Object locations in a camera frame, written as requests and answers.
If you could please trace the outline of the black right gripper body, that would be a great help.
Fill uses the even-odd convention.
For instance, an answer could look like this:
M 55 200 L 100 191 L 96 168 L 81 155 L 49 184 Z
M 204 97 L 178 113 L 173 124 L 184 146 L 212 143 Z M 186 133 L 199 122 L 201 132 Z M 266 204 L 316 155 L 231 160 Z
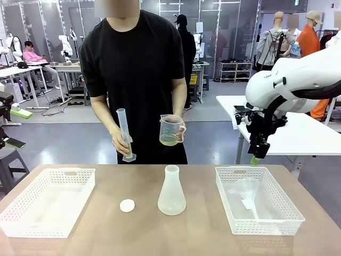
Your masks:
M 259 145 L 267 142 L 270 135 L 275 134 L 277 128 L 283 127 L 288 122 L 283 112 L 277 115 L 266 115 L 266 111 L 252 111 L 248 114 L 248 132 L 250 133 L 250 144 Z

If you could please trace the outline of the clear plastic funnel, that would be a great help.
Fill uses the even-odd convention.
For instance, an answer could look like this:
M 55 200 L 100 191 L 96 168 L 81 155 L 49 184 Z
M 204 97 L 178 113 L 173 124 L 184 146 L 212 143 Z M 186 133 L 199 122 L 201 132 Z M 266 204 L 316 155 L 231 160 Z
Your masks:
M 238 194 L 241 199 L 249 199 L 254 201 L 255 205 L 255 197 L 260 188 L 260 182 L 254 178 L 243 178 L 239 179 L 235 183 L 232 184 L 231 189 L 229 190 L 230 194 Z M 255 219 L 259 219 L 258 213 L 255 208 L 252 210 Z

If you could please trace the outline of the clear plastic measuring beaker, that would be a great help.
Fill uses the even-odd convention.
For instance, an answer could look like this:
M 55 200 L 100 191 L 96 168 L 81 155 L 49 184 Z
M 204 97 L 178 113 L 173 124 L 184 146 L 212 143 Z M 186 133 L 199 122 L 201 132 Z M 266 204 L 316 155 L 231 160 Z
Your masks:
M 181 117 L 175 115 L 160 116 L 160 134 L 159 141 L 164 146 L 175 146 L 178 144 L 175 134 L 180 124 L 184 123 Z

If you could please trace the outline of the clear plastic graduated cylinder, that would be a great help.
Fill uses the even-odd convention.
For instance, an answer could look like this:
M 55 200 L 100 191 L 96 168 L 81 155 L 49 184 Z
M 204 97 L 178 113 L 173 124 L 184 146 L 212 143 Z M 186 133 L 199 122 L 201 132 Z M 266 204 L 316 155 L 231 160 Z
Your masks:
M 133 162 L 136 160 L 136 155 L 134 153 L 132 153 L 131 140 L 130 140 L 130 135 L 129 135 L 129 130 L 128 130 L 126 111 L 124 108 L 119 108 L 116 111 L 116 113 L 118 115 L 118 120 L 119 120 L 122 138 L 128 144 L 128 148 L 129 148 L 129 154 L 127 156 L 123 156 L 123 161 L 130 163 L 130 162 Z

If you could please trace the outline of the person's right forearm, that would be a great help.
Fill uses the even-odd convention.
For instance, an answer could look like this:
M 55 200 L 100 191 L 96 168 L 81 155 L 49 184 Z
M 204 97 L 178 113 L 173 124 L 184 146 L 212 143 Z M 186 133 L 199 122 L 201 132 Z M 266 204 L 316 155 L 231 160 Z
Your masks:
M 110 135 L 112 136 L 117 135 L 120 132 L 120 128 L 113 120 L 112 114 L 107 103 L 107 97 L 105 95 L 98 97 L 90 97 L 90 100 L 95 115 L 105 126 Z

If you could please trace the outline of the person's left forearm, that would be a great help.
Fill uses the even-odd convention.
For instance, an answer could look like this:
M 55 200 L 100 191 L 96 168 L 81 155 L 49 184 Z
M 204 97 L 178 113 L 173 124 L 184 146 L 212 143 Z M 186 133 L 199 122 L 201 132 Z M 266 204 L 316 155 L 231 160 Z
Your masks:
M 185 78 L 172 80 L 172 108 L 173 114 L 183 117 L 184 106 L 187 99 L 187 85 Z

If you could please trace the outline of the person's right hand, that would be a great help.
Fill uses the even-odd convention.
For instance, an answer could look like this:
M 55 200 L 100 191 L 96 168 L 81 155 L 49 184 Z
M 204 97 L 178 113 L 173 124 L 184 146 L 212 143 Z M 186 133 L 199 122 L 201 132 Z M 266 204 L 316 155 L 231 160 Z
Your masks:
M 114 124 L 110 128 L 109 133 L 112 137 L 112 143 L 116 151 L 124 156 L 128 156 L 130 154 L 129 145 L 123 140 L 121 129 Z

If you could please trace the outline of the white side table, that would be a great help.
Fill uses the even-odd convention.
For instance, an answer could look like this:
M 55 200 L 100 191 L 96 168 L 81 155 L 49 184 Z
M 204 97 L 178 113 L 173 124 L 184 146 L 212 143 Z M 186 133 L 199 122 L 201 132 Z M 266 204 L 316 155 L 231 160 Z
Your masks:
M 218 95 L 216 100 L 230 116 L 232 126 L 239 131 L 238 149 L 234 163 L 240 164 L 243 142 L 250 141 L 250 133 L 242 122 L 237 125 L 235 106 L 246 103 L 244 95 Z M 277 129 L 268 138 L 268 156 L 293 156 L 294 167 L 291 171 L 299 177 L 306 157 L 341 156 L 341 134 L 303 113 L 287 113 L 288 123 Z

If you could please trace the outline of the translucent plastic conical flask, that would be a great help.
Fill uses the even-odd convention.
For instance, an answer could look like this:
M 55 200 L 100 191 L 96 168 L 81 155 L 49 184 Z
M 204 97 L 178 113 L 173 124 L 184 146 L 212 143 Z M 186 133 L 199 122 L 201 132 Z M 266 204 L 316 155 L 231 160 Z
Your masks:
M 178 215 L 186 208 L 186 199 L 180 183 L 177 165 L 165 167 L 165 178 L 158 198 L 158 208 L 165 215 Z

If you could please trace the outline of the person in black cap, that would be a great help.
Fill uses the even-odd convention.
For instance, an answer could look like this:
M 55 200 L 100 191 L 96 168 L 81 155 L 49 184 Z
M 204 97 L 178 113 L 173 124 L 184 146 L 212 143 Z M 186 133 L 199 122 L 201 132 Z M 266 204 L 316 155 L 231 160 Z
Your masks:
M 190 80 L 192 74 L 192 63 L 196 56 L 196 44 L 194 36 L 188 31 L 187 17 L 184 14 L 179 14 L 175 21 L 177 25 L 178 32 L 181 36 L 183 57 L 184 57 L 184 72 L 185 81 L 187 86 L 187 98 L 185 102 L 184 109 L 188 110 L 191 108 L 190 104 Z

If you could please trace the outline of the person in black t-shirt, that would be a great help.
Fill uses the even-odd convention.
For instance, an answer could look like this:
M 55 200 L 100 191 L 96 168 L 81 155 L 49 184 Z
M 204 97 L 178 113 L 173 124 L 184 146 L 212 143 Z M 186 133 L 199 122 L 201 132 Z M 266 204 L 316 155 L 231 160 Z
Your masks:
M 90 97 L 105 95 L 113 120 L 126 111 L 136 164 L 186 164 L 183 143 L 159 141 L 160 116 L 173 115 L 172 80 L 185 78 L 181 37 L 166 19 L 145 10 L 105 18 L 85 37 L 79 61 Z

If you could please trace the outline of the white workbench table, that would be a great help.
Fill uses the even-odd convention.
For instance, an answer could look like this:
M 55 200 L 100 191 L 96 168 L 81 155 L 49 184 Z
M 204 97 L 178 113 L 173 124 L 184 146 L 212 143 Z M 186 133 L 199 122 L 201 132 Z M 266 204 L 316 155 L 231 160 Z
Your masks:
M 79 64 L 65 65 L 64 63 L 59 63 L 58 65 L 51 65 L 51 67 L 58 73 L 57 80 L 62 99 L 60 105 L 69 102 L 73 96 L 84 96 L 83 76 Z

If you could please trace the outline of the person in pink hoodie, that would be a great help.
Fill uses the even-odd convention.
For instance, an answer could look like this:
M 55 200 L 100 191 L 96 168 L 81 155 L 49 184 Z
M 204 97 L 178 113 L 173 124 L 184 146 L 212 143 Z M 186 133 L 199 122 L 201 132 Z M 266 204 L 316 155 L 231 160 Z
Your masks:
M 33 46 L 33 43 L 31 41 L 25 41 L 24 45 L 25 45 L 25 49 L 23 51 L 23 58 L 26 61 L 48 63 L 48 61 L 45 59 L 44 55 L 39 56 L 34 52 L 34 46 Z M 48 67 L 47 65 L 43 65 L 42 70 L 47 72 L 51 76 L 52 81 L 55 85 L 55 88 L 57 90 L 59 90 L 60 87 L 59 87 L 59 83 L 58 83 L 58 72 L 55 69 Z

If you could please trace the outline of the grey plastic step stool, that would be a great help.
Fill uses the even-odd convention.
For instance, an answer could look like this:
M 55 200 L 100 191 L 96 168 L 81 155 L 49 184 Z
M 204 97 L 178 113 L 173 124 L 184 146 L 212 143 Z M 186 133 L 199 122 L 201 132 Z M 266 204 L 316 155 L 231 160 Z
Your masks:
M 0 150 L 0 193 L 8 194 L 30 173 L 15 148 Z

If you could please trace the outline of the white office desk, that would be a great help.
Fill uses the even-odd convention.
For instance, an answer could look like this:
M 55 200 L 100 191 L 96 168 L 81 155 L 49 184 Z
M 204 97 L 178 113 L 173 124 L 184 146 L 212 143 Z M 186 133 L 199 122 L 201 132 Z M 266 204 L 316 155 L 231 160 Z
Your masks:
M 7 81 L 7 80 L 13 81 L 15 78 L 19 78 L 24 83 L 25 78 L 26 78 L 30 86 L 31 94 L 33 96 L 33 100 L 35 104 L 33 107 L 26 107 L 26 109 L 27 110 L 47 110 L 48 107 L 41 107 L 37 100 L 36 90 L 34 88 L 33 80 L 32 80 L 31 73 L 30 73 L 32 71 L 34 73 L 34 78 L 36 78 L 36 74 L 35 74 L 36 70 L 38 70 L 42 76 L 43 84 L 45 87 L 44 92 L 46 93 L 50 92 L 51 90 L 47 89 L 46 81 L 45 81 L 41 66 L 29 66 L 26 69 L 20 69 L 18 67 L 8 67 L 8 68 L 0 69 L 0 82 Z

